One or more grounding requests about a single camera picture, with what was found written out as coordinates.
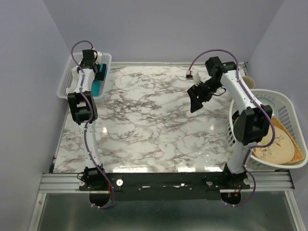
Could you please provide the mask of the teal t shirt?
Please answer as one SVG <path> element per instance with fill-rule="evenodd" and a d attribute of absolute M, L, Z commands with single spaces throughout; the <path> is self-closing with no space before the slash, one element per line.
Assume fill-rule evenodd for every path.
<path fill-rule="evenodd" d="M 94 80 L 92 83 L 92 87 L 91 87 L 91 93 L 93 96 L 97 97 L 99 96 L 99 92 L 100 92 L 100 87 L 101 87 L 101 83 L 103 81 L 98 81 L 98 80 Z"/>

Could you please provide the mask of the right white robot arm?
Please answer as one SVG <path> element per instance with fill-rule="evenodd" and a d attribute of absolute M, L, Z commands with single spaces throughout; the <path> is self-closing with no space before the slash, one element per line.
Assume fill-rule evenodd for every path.
<path fill-rule="evenodd" d="M 239 113 L 231 130 L 235 137 L 235 147 L 221 177 L 222 185 L 231 189 L 239 183 L 239 178 L 245 177 L 246 162 L 252 150 L 273 128 L 272 108 L 263 105 L 252 94 L 235 62 L 223 63 L 218 57 L 211 57 L 205 62 L 205 67 L 210 79 L 202 82 L 198 73 L 192 76 L 194 84 L 187 91 L 191 100 L 190 112 L 201 109 L 203 103 L 210 101 L 221 87 L 229 92 L 235 102 Z"/>

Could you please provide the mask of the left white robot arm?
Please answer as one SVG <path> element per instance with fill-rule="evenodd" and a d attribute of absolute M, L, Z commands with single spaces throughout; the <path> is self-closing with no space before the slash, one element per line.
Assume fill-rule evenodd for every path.
<path fill-rule="evenodd" d="M 81 186 L 89 190 L 108 187 L 96 141 L 98 112 L 91 92 L 93 82 L 102 80 L 105 75 L 106 65 L 102 63 L 102 55 L 94 49 L 83 50 L 81 61 L 76 62 L 76 66 L 71 70 L 71 86 L 66 89 L 72 119 L 78 124 L 83 140 L 85 168 L 80 178 Z"/>

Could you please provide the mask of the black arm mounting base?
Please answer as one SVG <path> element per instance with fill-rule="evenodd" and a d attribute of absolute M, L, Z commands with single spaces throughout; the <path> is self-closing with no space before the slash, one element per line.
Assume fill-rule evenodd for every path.
<path fill-rule="evenodd" d="M 122 201 L 220 200 L 239 204 L 250 188 L 247 173 L 104 173 L 85 168 L 77 175 L 79 190 L 89 192 L 92 206 L 106 208 Z"/>

